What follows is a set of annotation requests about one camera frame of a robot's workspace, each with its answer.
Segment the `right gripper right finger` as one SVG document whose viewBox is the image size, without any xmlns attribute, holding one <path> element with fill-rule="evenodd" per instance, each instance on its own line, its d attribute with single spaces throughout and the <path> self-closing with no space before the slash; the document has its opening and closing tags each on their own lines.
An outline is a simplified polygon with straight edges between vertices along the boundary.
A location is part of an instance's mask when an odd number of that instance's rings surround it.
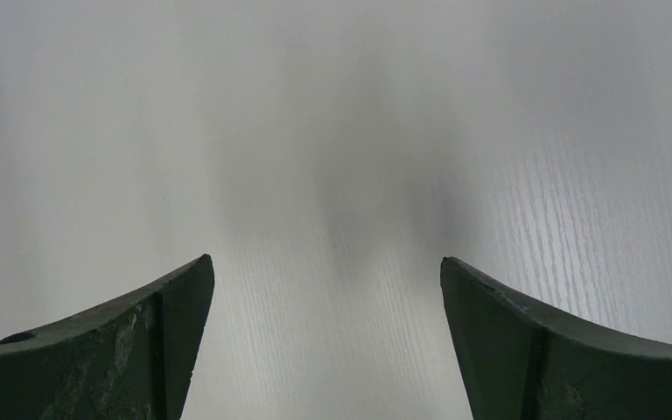
<svg viewBox="0 0 672 420">
<path fill-rule="evenodd" d="M 672 419 L 672 345 L 594 324 L 454 257 L 444 310 L 476 419 Z"/>
</svg>

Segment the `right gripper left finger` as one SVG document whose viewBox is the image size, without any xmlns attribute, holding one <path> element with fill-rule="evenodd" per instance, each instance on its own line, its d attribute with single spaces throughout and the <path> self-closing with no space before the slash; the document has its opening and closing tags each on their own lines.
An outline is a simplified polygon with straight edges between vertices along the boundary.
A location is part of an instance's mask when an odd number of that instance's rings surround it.
<svg viewBox="0 0 672 420">
<path fill-rule="evenodd" d="M 214 294 L 203 255 L 0 340 L 0 419 L 178 419 Z"/>
</svg>

